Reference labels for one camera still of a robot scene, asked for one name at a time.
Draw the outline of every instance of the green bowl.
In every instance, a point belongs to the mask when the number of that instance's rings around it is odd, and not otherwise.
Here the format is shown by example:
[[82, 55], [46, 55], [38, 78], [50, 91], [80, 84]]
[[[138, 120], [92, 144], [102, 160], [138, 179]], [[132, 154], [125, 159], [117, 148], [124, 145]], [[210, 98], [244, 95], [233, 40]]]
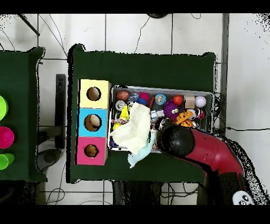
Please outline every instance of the green bowl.
[[0, 96], [0, 120], [2, 120], [6, 116], [7, 111], [8, 111], [7, 102], [2, 96]]

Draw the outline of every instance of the white ball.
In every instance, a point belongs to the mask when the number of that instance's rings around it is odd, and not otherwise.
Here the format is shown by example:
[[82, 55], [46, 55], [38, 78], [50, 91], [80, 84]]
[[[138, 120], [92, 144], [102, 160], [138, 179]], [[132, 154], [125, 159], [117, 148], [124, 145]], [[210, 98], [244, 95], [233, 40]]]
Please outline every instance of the white ball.
[[202, 96], [195, 98], [195, 106], [196, 107], [204, 107], [206, 105], [206, 99]]
[[189, 120], [194, 120], [196, 118], [195, 110], [193, 110], [193, 109], [188, 109], [188, 110], [193, 113], [193, 115], [191, 117], [189, 117], [188, 119]]

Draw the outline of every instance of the crumpled towel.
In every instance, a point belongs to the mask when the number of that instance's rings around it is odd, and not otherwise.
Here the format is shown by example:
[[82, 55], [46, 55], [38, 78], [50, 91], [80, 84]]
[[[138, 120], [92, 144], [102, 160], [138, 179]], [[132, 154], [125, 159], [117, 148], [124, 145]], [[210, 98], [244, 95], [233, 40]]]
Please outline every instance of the crumpled towel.
[[150, 142], [147, 140], [146, 146], [144, 148], [141, 148], [139, 153], [137, 155], [134, 155], [133, 153], [128, 155], [128, 162], [130, 164], [130, 168], [133, 168], [136, 163], [138, 163], [140, 160], [148, 156], [153, 148], [153, 143], [156, 139], [156, 130], [151, 130], [151, 136], [150, 136]]
[[117, 145], [126, 147], [136, 155], [146, 146], [149, 130], [150, 109], [135, 102], [130, 109], [129, 122], [115, 129], [110, 135]]

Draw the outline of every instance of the light blue cloth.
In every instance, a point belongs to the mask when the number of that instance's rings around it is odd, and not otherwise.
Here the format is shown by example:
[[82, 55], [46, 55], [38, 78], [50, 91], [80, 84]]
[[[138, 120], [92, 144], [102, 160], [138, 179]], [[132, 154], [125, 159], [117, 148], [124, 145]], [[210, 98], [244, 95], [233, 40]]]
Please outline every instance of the light blue cloth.
[[138, 163], [140, 160], [149, 155], [149, 153], [152, 150], [155, 139], [156, 139], [156, 131], [151, 130], [150, 142], [149, 139], [147, 139], [146, 146], [141, 148], [140, 151], [137, 153], [137, 155], [133, 153], [131, 155], [130, 154], [128, 155], [128, 162], [130, 164], [130, 168], [133, 168], [136, 163]]

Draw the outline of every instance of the shape sorter box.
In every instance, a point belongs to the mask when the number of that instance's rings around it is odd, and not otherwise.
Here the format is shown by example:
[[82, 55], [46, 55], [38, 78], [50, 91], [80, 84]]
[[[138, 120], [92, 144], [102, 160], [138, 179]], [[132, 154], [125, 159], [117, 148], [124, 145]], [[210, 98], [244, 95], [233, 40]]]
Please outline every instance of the shape sorter box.
[[[99, 153], [94, 158], [87, 157], [84, 149], [94, 145]], [[105, 137], [79, 137], [77, 149], [77, 165], [104, 165], [107, 158], [107, 138]]]
[[[98, 94], [91, 98], [90, 90]], [[75, 164], [80, 165], [104, 165], [108, 155], [108, 114], [109, 92], [111, 84], [105, 80], [78, 80], [78, 110], [76, 124]], [[98, 128], [91, 123], [92, 115], [99, 119]], [[94, 157], [88, 157], [84, 149], [91, 145], [98, 150]]]

